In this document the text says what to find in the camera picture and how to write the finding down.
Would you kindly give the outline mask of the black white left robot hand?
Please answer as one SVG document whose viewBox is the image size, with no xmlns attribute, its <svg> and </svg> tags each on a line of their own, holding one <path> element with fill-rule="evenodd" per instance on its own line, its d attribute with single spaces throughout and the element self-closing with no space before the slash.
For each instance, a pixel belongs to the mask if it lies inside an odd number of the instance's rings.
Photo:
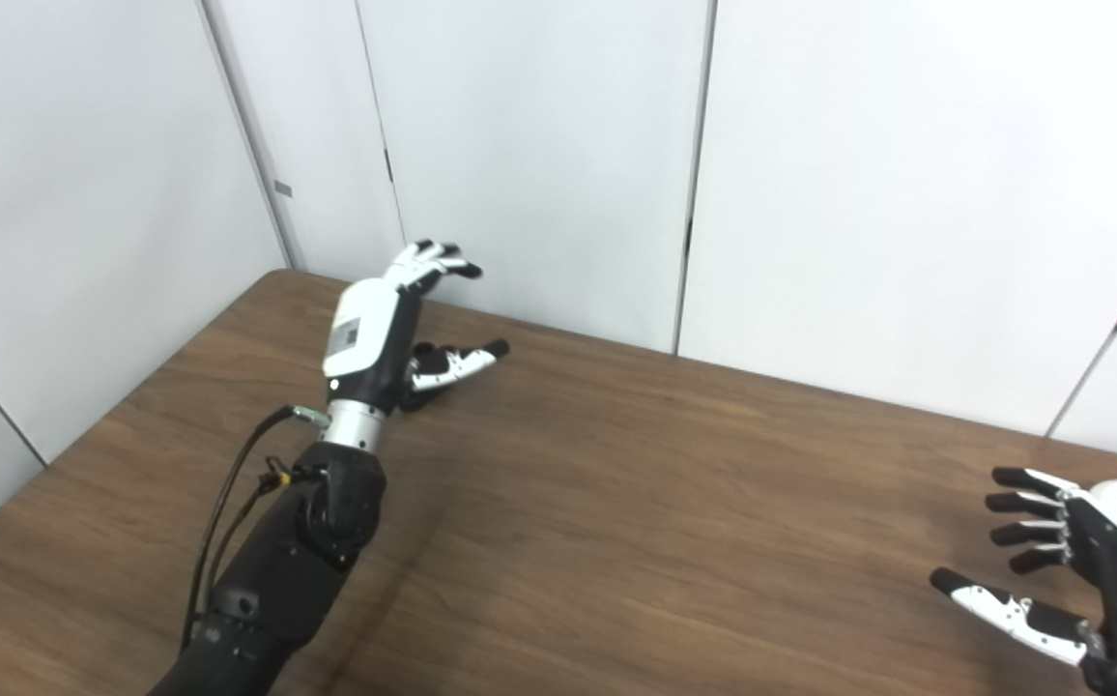
<svg viewBox="0 0 1117 696">
<path fill-rule="evenodd" d="M 328 402 L 359 402 L 374 413 L 416 413 L 454 384 L 508 356 L 504 339 L 478 347 L 417 342 L 423 301 L 448 275 L 483 269 L 456 244 L 409 244 L 378 277 L 338 295 L 323 360 Z"/>
</svg>

